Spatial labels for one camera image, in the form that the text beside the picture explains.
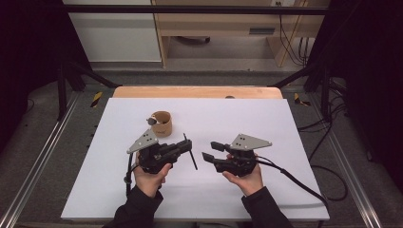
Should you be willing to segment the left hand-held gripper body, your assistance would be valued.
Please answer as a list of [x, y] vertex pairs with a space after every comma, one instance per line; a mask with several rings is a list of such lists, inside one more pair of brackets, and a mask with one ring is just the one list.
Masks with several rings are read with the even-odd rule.
[[174, 163], [179, 157], [176, 144], [159, 144], [157, 136], [147, 129], [127, 150], [132, 155], [138, 152], [138, 165], [145, 173], [158, 174], [167, 163]]

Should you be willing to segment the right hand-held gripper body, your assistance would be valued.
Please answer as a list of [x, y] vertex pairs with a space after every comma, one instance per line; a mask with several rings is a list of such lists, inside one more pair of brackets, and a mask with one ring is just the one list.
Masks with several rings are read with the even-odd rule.
[[239, 134], [229, 145], [229, 151], [223, 152], [228, 152], [232, 158], [221, 160], [221, 163], [215, 164], [215, 168], [218, 173], [228, 171], [235, 176], [243, 177], [249, 175], [257, 164], [254, 150], [271, 146], [272, 143], [256, 137]]

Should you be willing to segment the thin black makeup brush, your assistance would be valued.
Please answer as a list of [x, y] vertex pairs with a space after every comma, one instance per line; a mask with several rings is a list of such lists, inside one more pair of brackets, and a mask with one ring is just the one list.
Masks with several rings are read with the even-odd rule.
[[186, 146], [185, 146], [186, 152], [189, 153], [190, 158], [191, 158], [191, 161], [192, 161], [192, 163], [193, 163], [193, 165], [194, 165], [195, 170], [199, 170], [199, 168], [198, 168], [198, 166], [197, 166], [197, 163], [196, 163], [196, 161], [195, 161], [193, 152], [192, 152], [192, 141], [189, 140], [189, 139], [186, 137], [185, 133], [183, 133], [183, 137], [184, 137], [185, 144], [186, 144]]

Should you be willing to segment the person's left hand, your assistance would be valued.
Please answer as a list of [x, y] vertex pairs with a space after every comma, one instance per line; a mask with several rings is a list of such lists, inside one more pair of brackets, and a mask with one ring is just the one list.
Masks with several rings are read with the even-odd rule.
[[133, 170], [136, 186], [148, 197], [155, 198], [159, 188], [165, 183], [170, 169], [171, 163], [167, 163], [157, 174], [150, 174], [143, 171], [141, 167]]

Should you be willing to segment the person's right hand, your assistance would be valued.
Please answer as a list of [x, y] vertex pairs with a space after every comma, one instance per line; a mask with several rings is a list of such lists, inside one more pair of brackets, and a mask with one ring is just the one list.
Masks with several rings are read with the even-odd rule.
[[228, 171], [223, 171], [222, 175], [228, 181], [237, 185], [245, 197], [249, 197], [258, 192], [263, 187], [261, 170], [258, 164], [255, 165], [253, 171], [246, 176], [238, 177]]

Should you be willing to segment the white board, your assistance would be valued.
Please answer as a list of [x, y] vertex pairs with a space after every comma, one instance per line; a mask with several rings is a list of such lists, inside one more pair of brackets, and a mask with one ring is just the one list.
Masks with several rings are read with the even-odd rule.
[[263, 167], [264, 183], [282, 213], [290, 220], [327, 220], [317, 199], [317, 180], [307, 160], [290, 107], [284, 99], [140, 99], [111, 98], [87, 151], [63, 210], [63, 219], [110, 219], [125, 203], [126, 150], [148, 128], [147, 118], [164, 110], [171, 114], [172, 134], [166, 143], [192, 141], [192, 152], [173, 165], [161, 192], [157, 220], [247, 220], [242, 192], [202, 152], [219, 159], [224, 153], [211, 142], [231, 143], [240, 133], [263, 139], [271, 146], [260, 156], [274, 166]]

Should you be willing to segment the wooden table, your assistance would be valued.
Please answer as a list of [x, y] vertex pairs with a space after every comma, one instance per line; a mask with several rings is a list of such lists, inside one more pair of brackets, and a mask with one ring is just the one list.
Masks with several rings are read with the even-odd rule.
[[119, 86], [113, 98], [229, 98], [282, 99], [281, 91], [267, 86]]

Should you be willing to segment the yellow black tape strip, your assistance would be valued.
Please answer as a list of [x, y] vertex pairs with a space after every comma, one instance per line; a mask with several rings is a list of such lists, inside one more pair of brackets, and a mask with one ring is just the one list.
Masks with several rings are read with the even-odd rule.
[[103, 92], [102, 92], [102, 91], [96, 92], [95, 95], [94, 95], [94, 97], [93, 97], [93, 100], [92, 100], [92, 102], [91, 102], [90, 107], [96, 107], [97, 104], [99, 103], [99, 101], [100, 101], [102, 95], [103, 95]]
[[294, 93], [294, 102], [297, 105], [311, 106], [310, 102], [302, 101], [298, 95], [298, 93]]

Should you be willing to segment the wooden desk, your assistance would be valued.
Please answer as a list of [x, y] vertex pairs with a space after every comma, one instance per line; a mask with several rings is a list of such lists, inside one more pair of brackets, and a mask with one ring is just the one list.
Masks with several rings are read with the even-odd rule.
[[[154, 6], [328, 7], [331, 0], [151, 0]], [[285, 64], [297, 37], [317, 37], [321, 15], [157, 13], [159, 35], [167, 37], [261, 36], [278, 67]], [[250, 28], [275, 28], [273, 35], [250, 35]]]

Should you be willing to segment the white cabinet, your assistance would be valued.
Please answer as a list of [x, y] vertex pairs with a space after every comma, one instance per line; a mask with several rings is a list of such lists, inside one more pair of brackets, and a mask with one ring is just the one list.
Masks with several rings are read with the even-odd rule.
[[71, 13], [91, 63], [160, 62], [152, 13]]

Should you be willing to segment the black curtain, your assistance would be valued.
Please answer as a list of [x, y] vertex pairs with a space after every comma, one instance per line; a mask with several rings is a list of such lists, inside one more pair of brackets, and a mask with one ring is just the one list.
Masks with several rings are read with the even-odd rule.
[[403, 192], [403, 0], [330, 0], [309, 62], [345, 80], [374, 157]]
[[0, 152], [28, 109], [31, 91], [61, 64], [90, 68], [63, 0], [0, 0]]

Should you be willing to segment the aluminium floor rail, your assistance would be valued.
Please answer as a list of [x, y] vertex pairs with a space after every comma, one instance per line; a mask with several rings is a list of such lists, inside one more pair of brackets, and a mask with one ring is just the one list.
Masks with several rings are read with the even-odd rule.
[[0, 228], [13, 228], [15, 225], [36, 183], [40, 179], [40, 176], [47, 165], [48, 159], [52, 155], [53, 150], [58, 143], [80, 96], [80, 92], [73, 92], [71, 94], [71, 97], [67, 103], [67, 110], [65, 111], [65, 114], [53, 126], [51, 133], [49, 134], [44, 146], [37, 156], [35, 163], [29, 170], [29, 173], [27, 174], [23, 184], [15, 195], [11, 205], [0, 218]]
[[312, 107], [319, 118], [319, 122], [326, 129], [323, 140], [330, 147], [340, 175], [344, 179], [349, 191], [349, 196], [355, 202], [357, 211], [365, 226], [367, 228], [383, 228], [381, 220], [359, 179], [353, 163], [348, 159], [347, 151], [342, 147], [341, 141], [337, 138], [334, 131], [336, 122], [339, 121], [338, 116], [342, 111], [346, 110], [346, 105], [338, 95], [332, 95], [331, 98], [324, 102], [314, 93], [308, 93], [308, 98], [312, 102]]

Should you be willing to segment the black metal frame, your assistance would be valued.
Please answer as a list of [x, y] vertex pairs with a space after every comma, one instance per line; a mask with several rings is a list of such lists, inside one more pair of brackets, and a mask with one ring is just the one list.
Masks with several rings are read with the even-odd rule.
[[[305, 8], [305, 7], [245, 7], [245, 6], [168, 6], [168, 5], [65, 5], [52, 6], [58, 9], [72, 13], [198, 13], [198, 14], [267, 14], [267, 15], [327, 15], [331, 10], [326, 7]], [[82, 70], [92, 79], [108, 87], [117, 87], [119, 85], [106, 80], [105, 78], [88, 71], [74, 63], [68, 63], [79, 71]], [[59, 116], [58, 121], [62, 120], [67, 114], [67, 95], [66, 83], [63, 75], [63, 65], [58, 69], [58, 95], [59, 95]]]

